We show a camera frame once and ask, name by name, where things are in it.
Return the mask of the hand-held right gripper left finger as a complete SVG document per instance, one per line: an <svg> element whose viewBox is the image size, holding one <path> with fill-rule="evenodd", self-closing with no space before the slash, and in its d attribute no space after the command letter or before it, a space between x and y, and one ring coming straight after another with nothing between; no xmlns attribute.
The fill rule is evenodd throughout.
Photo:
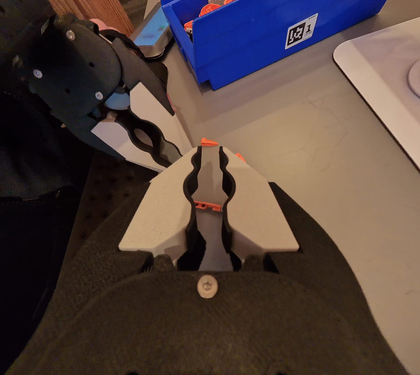
<svg viewBox="0 0 420 375"><path fill-rule="evenodd" d="M125 231L121 251L167 255L178 270L197 271L206 241L192 199L198 188L202 147L195 147L153 178Z"/></svg>

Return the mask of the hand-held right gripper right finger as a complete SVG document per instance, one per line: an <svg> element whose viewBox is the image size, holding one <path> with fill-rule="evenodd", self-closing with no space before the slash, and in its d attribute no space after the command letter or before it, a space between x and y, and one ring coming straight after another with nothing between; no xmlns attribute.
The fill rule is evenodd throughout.
<svg viewBox="0 0 420 375"><path fill-rule="evenodd" d="M297 252L299 244L270 183L226 147L219 148L223 173L222 243L233 271L251 255Z"/></svg>

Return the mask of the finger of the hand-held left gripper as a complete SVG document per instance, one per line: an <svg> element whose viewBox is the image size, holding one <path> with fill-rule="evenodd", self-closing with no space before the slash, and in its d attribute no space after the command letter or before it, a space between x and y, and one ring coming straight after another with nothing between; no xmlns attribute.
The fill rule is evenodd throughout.
<svg viewBox="0 0 420 375"><path fill-rule="evenodd" d="M167 161L158 163L154 160L152 139L144 130L135 128L129 132L114 118L106 118L97 123L91 132L128 162L159 173L170 166Z"/></svg>
<svg viewBox="0 0 420 375"><path fill-rule="evenodd" d="M171 115L143 83L130 91L130 110L144 125L157 154L180 157L192 149L177 115Z"/></svg>

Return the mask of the blue plastic bin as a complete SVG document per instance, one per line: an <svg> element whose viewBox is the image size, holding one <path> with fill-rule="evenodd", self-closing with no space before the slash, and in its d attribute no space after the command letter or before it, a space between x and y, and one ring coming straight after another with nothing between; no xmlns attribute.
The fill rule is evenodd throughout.
<svg viewBox="0 0 420 375"><path fill-rule="evenodd" d="M160 0L198 83L219 89L376 14L386 0Z"/></svg>

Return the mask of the person's left forearm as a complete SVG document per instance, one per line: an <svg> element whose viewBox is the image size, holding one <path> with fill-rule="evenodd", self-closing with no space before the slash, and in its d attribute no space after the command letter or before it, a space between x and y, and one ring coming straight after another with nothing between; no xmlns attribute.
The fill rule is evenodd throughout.
<svg viewBox="0 0 420 375"><path fill-rule="evenodd" d="M81 189L71 135L25 88L1 85L1 199L30 200Z"/></svg>

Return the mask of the person's left hand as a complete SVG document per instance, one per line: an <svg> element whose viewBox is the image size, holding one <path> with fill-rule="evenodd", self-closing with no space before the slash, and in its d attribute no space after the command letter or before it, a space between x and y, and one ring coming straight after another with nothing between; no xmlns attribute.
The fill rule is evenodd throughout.
<svg viewBox="0 0 420 375"><path fill-rule="evenodd" d="M98 34L106 37L106 38L114 38L115 37L115 32L119 32L117 29L106 25L103 21L101 21L100 19L96 19L96 18L91 18L89 19L90 22L94 23L97 27L98 27Z"/></svg>

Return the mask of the black perforated pad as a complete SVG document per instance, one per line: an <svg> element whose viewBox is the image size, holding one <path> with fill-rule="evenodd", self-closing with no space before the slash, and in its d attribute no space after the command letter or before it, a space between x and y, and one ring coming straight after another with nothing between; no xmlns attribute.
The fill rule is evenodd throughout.
<svg viewBox="0 0 420 375"><path fill-rule="evenodd" d="M143 166L95 151L71 234L76 249L126 198L157 174Z"/></svg>

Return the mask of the smartphone in leather holder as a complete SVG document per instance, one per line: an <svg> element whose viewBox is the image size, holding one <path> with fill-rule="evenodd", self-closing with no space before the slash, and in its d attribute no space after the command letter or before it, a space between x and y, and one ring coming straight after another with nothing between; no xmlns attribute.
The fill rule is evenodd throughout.
<svg viewBox="0 0 420 375"><path fill-rule="evenodd" d="M160 2L147 14L130 39L148 60L157 60L165 55L174 38Z"/></svg>

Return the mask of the white book stand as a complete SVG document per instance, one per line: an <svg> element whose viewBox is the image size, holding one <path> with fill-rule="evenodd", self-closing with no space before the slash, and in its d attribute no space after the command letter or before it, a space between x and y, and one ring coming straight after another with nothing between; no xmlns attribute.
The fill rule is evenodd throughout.
<svg viewBox="0 0 420 375"><path fill-rule="evenodd" d="M419 169L420 18L343 42L333 60Z"/></svg>

